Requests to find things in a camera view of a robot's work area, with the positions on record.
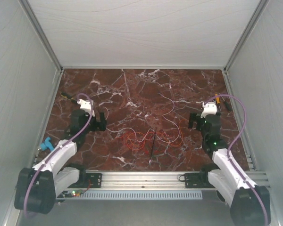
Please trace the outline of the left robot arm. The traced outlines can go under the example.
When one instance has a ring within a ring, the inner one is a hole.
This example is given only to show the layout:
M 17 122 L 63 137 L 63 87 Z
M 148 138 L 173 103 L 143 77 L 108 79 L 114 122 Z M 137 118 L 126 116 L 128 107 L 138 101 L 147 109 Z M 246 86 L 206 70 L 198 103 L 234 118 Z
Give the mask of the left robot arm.
M 84 110 L 74 110 L 70 126 L 57 146 L 41 162 L 23 168 L 18 174 L 14 207 L 24 212 L 49 213 L 56 198 L 69 186 L 83 187 L 87 183 L 85 168 L 67 164 L 85 142 L 89 132 L 105 131 L 107 120 L 103 112 L 97 120 Z

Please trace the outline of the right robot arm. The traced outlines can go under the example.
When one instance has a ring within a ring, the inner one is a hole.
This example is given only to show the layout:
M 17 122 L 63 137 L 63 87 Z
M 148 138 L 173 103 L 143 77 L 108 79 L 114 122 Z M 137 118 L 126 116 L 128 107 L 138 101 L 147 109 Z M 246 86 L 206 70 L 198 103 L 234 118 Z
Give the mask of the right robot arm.
M 268 226 L 271 223 L 270 194 L 241 168 L 227 143 L 221 138 L 219 114 L 191 113 L 188 127 L 196 125 L 202 136 L 202 149 L 212 163 L 200 170 L 199 181 L 204 187 L 213 186 L 230 208 L 236 226 Z

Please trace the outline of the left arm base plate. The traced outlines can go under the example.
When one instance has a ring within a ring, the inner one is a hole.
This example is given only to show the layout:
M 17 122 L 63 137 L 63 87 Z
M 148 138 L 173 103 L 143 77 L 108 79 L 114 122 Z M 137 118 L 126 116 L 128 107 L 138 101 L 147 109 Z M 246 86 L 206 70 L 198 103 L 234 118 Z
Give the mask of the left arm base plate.
M 79 183 L 80 188 L 101 188 L 102 174 L 101 173 L 87 173 L 83 180 Z

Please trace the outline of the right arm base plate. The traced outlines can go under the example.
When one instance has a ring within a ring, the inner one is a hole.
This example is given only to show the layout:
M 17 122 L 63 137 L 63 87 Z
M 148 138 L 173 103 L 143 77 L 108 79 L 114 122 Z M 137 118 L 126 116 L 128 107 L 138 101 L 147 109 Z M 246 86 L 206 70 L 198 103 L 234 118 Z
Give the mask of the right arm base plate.
M 208 181 L 207 175 L 203 173 L 185 173 L 185 188 L 214 188 Z

